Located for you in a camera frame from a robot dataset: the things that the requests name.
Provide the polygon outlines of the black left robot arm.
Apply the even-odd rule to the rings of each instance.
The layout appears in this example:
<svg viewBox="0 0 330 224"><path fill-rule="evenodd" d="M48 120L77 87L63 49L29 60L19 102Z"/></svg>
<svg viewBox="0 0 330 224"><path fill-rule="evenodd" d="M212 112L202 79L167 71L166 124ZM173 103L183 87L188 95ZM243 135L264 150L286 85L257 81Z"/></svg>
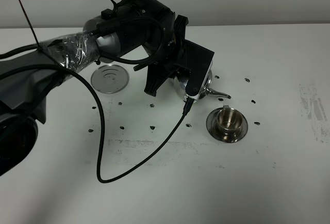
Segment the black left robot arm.
<svg viewBox="0 0 330 224"><path fill-rule="evenodd" d="M1 55L1 174L31 152L46 96L93 62L147 68L145 93L180 69L186 17L157 0L121 0L88 20L82 32L22 46Z"/></svg>

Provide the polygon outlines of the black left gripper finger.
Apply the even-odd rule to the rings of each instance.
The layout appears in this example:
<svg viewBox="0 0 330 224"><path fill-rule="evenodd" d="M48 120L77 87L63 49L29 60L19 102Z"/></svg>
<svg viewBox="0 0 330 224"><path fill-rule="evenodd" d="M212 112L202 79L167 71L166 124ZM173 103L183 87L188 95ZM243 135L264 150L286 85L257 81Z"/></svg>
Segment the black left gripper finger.
<svg viewBox="0 0 330 224"><path fill-rule="evenodd" d="M164 65L150 65L147 67L147 78L144 92L153 97L158 88L175 72L175 67Z"/></svg>

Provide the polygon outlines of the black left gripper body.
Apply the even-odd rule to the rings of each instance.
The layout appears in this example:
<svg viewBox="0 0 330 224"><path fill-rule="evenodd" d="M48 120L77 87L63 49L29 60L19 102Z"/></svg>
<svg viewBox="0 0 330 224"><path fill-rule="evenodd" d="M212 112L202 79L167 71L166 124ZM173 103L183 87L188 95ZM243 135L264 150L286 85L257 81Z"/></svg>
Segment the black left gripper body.
<svg viewBox="0 0 330 224"><path fill-rule="evenodd" d="M148 75L171 77L179 69L179 18L158 0L121 0L98 16L96 40L102 62L133 65Z"/></svg>

